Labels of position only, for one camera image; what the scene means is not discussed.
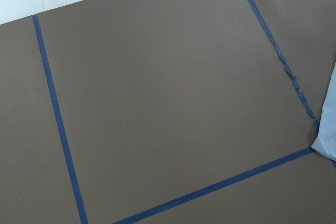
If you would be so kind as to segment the light blue t-shirt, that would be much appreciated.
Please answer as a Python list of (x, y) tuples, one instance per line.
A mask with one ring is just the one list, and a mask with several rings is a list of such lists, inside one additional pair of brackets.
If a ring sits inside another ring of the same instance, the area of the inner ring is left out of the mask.
[(330, 78), (327, 95), (322, 107), (319, 133), (312, 148), (335, 162), (336, 92), (335, 67)]

